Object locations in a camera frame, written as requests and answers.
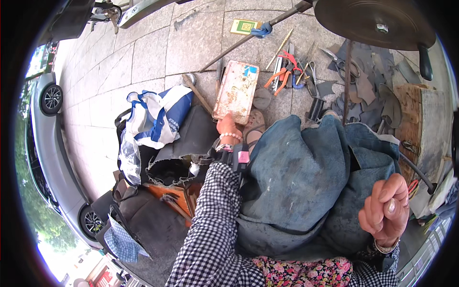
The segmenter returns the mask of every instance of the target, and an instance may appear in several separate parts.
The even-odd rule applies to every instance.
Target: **pink floral fabric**
[[[302,262],[259,256],[252,261],[262,271],[267,287],[347,286],[353,270],[352,263],[344,257]]]

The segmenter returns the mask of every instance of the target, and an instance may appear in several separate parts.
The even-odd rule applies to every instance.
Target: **pink tag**
[[[250,161],[249,152],[241,151],[237,155],[239,163],[248,163]]]

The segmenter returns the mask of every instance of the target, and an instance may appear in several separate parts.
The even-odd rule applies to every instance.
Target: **silver car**
[[[95,235],[104,222],[91,209],[73,173],[62,139],[62,88],[54,72],[39,76],[32,90],[26,151],[35,186],[48,206],[64,218],[79,238],[102,249]]]

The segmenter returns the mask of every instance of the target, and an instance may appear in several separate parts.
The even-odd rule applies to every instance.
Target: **hand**
[[[391,247],[403,234],[408,222],[408,187],[400,174],[373,185],[371,196],[358,213],[360,227],[371,233],[381,247]]]
[[[218,121],[217,131],[220,134],[231,133],[237,134],[238,136],[242,137],[241,131],[236,128],[236,124],[233,121],[233,115],[231,113],[226,114],[226,116],[222,120]],[[239,140],[233,136],[224,136],[220,143],[235,145],[239,143]]]

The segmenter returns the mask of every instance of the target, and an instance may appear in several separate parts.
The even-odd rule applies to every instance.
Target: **stone pavement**
[[[78,39],[61,41],[56,62],[62,70],[58,84],[64,90],[63,115],[67,149],[75,171],[93,200],[113,187],[118,141],[113,121],[129,108],[129,92],[161,92],[181,83],[181,74],[196,72],[243,38],[231,34],[233,19],[266,22],[289,10],[299,0],[194,0],[170,4],[129,29],[114,33],[111,23],[88,24]],[[265,39],[253,38],[224,57],[261,68],[258,86],[272,75],[266,66],[290,29],[297,54],[305,54],[314,40],[319,47],[340,44],[344,38],[322,27],[312,9],[274,26]],[[418,52],[392,51],[396,63],[409,59],[418,71]],[[330,59],[317,51],[313,57],[320,80],[336,80],[326,107],[344,91],[343,81],[327,69]],[[215,69],[196,73],[197,88],[211,106],[215,103]],[[283,89],[264,110],[268,126],[290,114],[304,121],[312,98],[306,89]]]

